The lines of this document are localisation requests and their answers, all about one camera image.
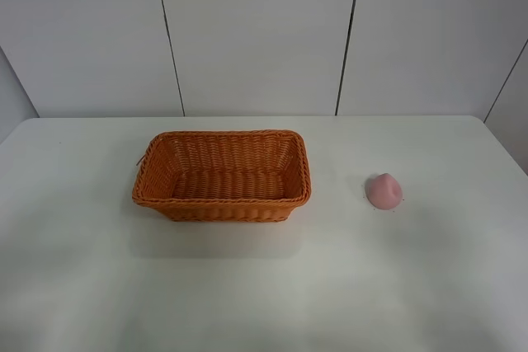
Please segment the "pink peach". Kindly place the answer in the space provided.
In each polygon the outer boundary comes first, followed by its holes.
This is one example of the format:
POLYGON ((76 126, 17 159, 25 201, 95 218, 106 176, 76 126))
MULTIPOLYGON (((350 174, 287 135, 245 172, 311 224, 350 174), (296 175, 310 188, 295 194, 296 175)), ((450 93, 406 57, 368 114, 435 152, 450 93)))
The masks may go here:
POLYGON ((395 209, 403 200, 403 190, 389 173, 370 178, 365 187, 366 198, 377 209, 395 209))

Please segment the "orange woven wicker basket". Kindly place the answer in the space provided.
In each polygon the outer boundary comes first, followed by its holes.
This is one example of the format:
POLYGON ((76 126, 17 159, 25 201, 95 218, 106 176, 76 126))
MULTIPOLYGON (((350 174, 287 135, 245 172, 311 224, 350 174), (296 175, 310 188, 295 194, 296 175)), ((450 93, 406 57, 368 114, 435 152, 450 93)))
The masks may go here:
POLYGON ((132 190, 175 222, 281 222, 310 195, 304 140, 278 129, 159 134, 132 190))

